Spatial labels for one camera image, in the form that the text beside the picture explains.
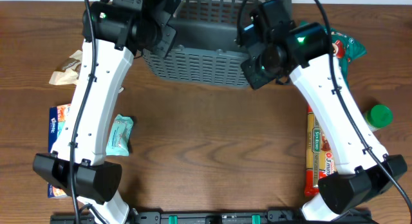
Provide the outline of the green instant coffee bag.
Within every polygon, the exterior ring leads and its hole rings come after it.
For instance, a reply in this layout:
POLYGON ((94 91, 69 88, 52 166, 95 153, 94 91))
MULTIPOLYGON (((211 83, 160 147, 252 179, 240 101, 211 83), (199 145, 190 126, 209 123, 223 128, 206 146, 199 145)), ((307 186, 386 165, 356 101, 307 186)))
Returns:
POLYGON ((341 69, 344 81, 348 84, 348 66, 355 60, 364 56, 367 51, 363 44, 355 40, 352 36, 342 33, 335 28, 331 28, 333 54, 339 60, 339 67, 341 69))

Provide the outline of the beige snack bag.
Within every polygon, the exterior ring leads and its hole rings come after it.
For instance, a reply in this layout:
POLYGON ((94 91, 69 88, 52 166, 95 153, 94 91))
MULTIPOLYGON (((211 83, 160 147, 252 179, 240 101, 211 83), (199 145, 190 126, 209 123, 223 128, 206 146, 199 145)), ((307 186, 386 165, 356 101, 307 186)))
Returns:
POLYGON ((79 79, 82 65, 82 51, 77 50, 65 61, 59 64, 51 75, 49 84, 51 85, 76 85, 79 79))

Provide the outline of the mint green snack bar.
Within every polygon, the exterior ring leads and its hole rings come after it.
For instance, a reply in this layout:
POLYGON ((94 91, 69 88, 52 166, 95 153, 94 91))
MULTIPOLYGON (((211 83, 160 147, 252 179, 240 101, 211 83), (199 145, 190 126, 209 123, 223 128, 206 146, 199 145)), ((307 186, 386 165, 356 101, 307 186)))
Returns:
POLYGON ((106 146, 107 156, 129 156, 128 142, 133 125, 131 117, 115 117, 106 146))

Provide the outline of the red yellow spaghetti packet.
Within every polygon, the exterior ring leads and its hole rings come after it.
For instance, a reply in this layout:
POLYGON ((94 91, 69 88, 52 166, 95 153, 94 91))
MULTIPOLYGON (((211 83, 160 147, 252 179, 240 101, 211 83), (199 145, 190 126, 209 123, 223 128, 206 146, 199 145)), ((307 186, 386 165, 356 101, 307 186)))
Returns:
POLYGON ((306 183, 304 195, 319 193, 319 180, 336 172, 332 149, 311 107, 307 112, 306 183))

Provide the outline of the green lidded jar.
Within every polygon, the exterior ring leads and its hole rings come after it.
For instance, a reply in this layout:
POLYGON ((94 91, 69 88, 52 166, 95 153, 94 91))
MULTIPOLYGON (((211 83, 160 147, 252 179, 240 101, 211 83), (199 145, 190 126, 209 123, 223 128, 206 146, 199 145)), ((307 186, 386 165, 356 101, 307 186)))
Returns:
POLYGON ((387 127, 393 121, 392 111, 383 104, 375 105, 370 110, 365 111, 363 117, 372 132, 387 127))

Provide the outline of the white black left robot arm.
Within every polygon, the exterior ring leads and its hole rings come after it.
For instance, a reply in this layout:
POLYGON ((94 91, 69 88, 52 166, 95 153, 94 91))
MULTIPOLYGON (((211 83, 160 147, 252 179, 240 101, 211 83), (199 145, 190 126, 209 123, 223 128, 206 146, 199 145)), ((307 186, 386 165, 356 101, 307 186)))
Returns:
POLYGON ((101 223, 125 223, 129 205, 118 186, 122 167, 106 160, 119 89, 136 54, 165 57, 176 30, 170 26, 183 0, 99 0, 82 18, 82 64, 70 110, 49 153, 38 153, 33 170, 62 189, 74 206, 88 205, 101 223))

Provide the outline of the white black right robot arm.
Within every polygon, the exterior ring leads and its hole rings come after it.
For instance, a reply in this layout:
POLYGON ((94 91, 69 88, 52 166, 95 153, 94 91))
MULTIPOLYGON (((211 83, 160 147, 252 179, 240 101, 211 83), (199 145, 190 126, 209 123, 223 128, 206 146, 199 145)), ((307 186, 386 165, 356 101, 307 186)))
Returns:
POLYGON ((323 24, 295 24, 281 0, 259 3, 251 24, 237 26, 236 43, 248 52, 241 69, 252 89, 288 78, 301 92, 331 147, 335 172, 319 180, 319 193, 296 223, 340 221, 356 206, 392 187, 407 171, 368 127, 333 53, 332 31, 323 24))

